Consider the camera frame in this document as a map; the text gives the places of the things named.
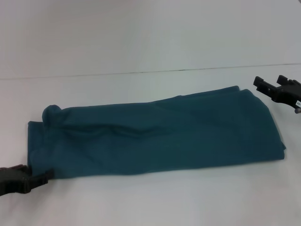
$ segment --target label sticker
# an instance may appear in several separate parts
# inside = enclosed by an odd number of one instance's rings
[[[297,105],[298,107],[301,107],[301,102],[300,102],[299,100],[297,100],[296,105]]]

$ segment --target teal fabric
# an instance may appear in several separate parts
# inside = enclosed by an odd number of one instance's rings
[[[135,175],[284,158],[268,108],[238,87],[150,103],[51,105],[42,118],[28,126],[33,175]]]

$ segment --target white backdrop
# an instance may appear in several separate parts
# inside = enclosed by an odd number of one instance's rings
[[[239,85],[270,109],[285,160],[139,176],[54,180],[0,197],[2,226],[299,226],[301,120],[292,107],[255,91],[256,75],[301,81],[301,66],[0,81],[0,166],[26,164],[26,128],[45,107],[147,102]]]
[[[301,63],[298,0],[0,0],[0,78]]]

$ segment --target white table surface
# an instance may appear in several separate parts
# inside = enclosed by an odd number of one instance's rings
[[[298,0],[0,0],[0,78],[301,63]]]
[[[27,122],[45,107],[147,102],[239,85],[270,109],[285,160],[244,166],[53,180],[0,197],[2,226],[300,226],[301,118],[255,91],[255,76],[301,81],[301,66],[0,81],[0,166],[26,164]]]

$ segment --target teal towel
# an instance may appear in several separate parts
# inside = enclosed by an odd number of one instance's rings
[[[51,105],[42,118],[28,126],[33,175],[135,175],[284,158],[268,108],[238,87],[150,103]]]

